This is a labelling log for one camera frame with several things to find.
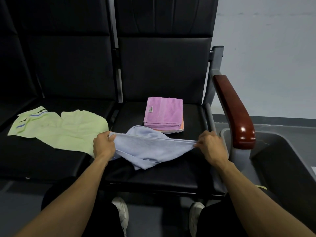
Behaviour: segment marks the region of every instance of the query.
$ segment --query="black leather chair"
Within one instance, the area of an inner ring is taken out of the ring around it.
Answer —
[[[143,125],[148,97],[183,99],[184,131],[197,140],[208,126],[202,108],[218,0],[114,0],[124,103],[112,131]],[[216,194],[210,165],[194,149],[147,170],[123,158],[111,161],[104,187],[121,191]]]
[[[3,129],[37,97],[5,0],[0,0],[0,72],[0,128]]]
[[[48,111],[87,110],[109,121],[117,100],[106,0],[7,0]],[[14,90],[14,84],[6,88]],[[0,133],[0,176],[54,182],[76,176],[90,156]]]

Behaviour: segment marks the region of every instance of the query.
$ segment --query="hand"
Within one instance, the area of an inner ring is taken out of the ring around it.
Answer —
[[[111,131],[106,131],[98,134],[96,138],[93,140],[93,153],[95,159],[97,158],[105,158],[108,162],[115,153],[115,144],[114,139],[116,135],[111,135],[109,137]]]
[[[224,147],[223,139],[218,137],[215,131],[204,131],[200,134],[194,147],[199,148],[205,156],[205,159],[216,169],[223,168],[228,162],[228,155]]]

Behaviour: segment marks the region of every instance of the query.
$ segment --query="dark gray baseboard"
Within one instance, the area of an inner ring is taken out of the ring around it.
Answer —
[[[213,114],[214,122],[227,122],[225,115]],[[316,127],[316,119],[251,116],[254,124]]]

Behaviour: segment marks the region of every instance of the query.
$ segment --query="purple towel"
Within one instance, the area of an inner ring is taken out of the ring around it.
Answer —
[[[178,130],[182,123],[183,100],[176,98],[149,97],[144,125],[153,129]]]

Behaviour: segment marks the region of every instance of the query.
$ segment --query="chair seat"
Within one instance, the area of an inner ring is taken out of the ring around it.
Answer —
[[[135,125],[143,125],[146,102],[124,103],[112,131],[126,133]],[[207,129],[202,107],[184,104],[184,131],[168,134],[170,138],[197,140]],[[120,191],[172,191],[181,193],[214,192],[211,166],[198,150],[191,150],[177,159],[157,164],[147,170],[135,171],[123,158],[110,161],[102,185],[119,186]]]
[[[114,101],[101,99],[45,98],[30,108],[45,107],[48,111],[86,110],[109,119]],[[77,176],[89,164],[90,156],[79,151],[54,149],[36,138],[7,136],[10,126],[0,133],[0,176],[10,179],[32,179],[55,182]]]
[[[6,121],[16,116],[23,108],[28,106],[35,97],[4,97],[0,98],[0,126],[5,124]]]

